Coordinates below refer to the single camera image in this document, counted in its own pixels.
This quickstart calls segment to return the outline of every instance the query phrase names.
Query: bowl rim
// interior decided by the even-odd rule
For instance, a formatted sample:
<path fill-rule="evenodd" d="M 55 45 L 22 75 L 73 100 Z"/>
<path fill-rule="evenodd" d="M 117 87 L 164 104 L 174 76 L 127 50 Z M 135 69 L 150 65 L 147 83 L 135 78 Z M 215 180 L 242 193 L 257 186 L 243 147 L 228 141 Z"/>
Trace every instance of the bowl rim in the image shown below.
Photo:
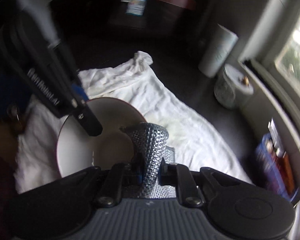
<path fill-rule="evenodd" d="M 137 111 L 137 113 L 140 115 L 141 119 L 143 119 L 144 122 L 147 122 L 146 119 L 144 118 L 144 116 L 140 113 L 140 111 L 138 109 L 136 109 L 133 105 L 129 104 L 128 102 L 126 102 L 126 101 L 124 101 L 122 99 L 119 99 L 119 98 L 112 98 L 112 97 L 92 98 L 92 99 L 87 100 L 86 103 L 88 103 L 90 101 L 94 101 L 94 100 L 100 100 L 100 99 L 114 99 L 114 100 L 120 101 L 122 103 L 125 103 L 128 106 L 130 106 L 133 109 L 135 109 Z M 60 134 L 61 134 L 61 131 L 63 129 L 63 126 L 65 125 L 65 123 L 66 123 L 66 121 L 68 120 L 69 117 L 70 117 L 70 115 L 67 116 L 67 118 L 65 119 L 65 121 L 63 122 L 63 124 L 62 124 L 62 126 L 60 128 L 60 131 L 58 133 L 58 139 L 57 139 L 56 147 L 55 147 L 55 159 L 56 159 L 56 163 L 57 163 L 57 167 L 58 167 L 58 173 L 60 175 L 60 178 L 63 178 L 63 177 L 62 177 L 62 174 L 61 174 L 61 171 L 60 171 L 60 165 L 59 165 L 59 159 L 58 159 L 58 143 L 59 143 L 59 138 L 60 138 Z"/>

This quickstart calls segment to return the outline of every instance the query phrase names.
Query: screw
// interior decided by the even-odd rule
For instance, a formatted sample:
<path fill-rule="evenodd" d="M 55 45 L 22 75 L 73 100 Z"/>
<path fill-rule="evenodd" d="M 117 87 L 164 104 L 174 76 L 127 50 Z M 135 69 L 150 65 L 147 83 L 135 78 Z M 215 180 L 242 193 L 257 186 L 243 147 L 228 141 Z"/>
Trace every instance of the screw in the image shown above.
<path fill-rule="evenodd" d="M 103 206 L 110 206 L 113 204 L 113 198 L 110 197 L 100 197 L 98 198 L 98 202 Z"/>
<path fill-rule="evenodd" d="M 197 205 L 201 204 L 201 199 L 197 198 L 197 197 L 187 197 L 186 201 L 188 202 L 188 204 L 190 204 L 192 206 L 197 206 Z"/>

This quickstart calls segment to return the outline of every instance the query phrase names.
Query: white cylinder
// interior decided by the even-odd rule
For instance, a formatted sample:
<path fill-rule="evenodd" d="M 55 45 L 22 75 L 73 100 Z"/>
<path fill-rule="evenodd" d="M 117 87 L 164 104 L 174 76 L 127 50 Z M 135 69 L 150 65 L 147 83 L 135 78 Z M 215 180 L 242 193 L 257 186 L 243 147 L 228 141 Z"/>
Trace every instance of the white cylinder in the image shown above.
<path fill-rule="evenodd" d="M 216 32 L 199 63 L 199 70 L 209 78 L 214 77 L 228 57 L 237 40 L 238 36 L 235 33 L 218 25 Z"/>

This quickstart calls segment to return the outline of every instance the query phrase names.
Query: blue basket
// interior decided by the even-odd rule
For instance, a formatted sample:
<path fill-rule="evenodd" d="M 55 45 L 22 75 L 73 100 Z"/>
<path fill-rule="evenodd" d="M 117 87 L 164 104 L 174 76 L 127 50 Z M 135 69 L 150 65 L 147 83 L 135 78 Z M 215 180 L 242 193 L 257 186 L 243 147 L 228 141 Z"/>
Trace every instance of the blue basket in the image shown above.
<path fill-rule="evenodd" d="M 288 195 L 279 169 L 266 149 L 266 141 L 270 139 L 270 133 L 263 136 L 261 143 L 256 148 L 255 160 L 259 169 L 266 177 L 266 188 L 292 202 L 297 195 L 298 189 L 296 189 L 290 196 Z"/>

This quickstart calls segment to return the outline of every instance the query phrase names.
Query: white cloth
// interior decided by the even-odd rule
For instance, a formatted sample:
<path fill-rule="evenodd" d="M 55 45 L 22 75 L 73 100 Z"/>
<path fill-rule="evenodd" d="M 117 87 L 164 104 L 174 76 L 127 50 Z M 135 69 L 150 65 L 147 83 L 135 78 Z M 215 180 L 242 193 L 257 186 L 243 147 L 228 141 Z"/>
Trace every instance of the white cloth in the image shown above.
<path fill-rule="evenodd" d="M 133 59 L 118 67 L 81 71 L 79 77 L 89 98 L 122 99 L 138 109 L 148 122 L 165 127 L 177 163 L 193 171 L 211 167 L 250 182 L 216 129 L 160 82 L 150 68 L 152 62 L 149 54 L 138 51 Z M 56 118 L 36 99 L 29 104 L 28 112 L 26 131 L 19 136 L 15 173 L 19 193 L 60 178 L 56 143 L 66 117 Z"/>

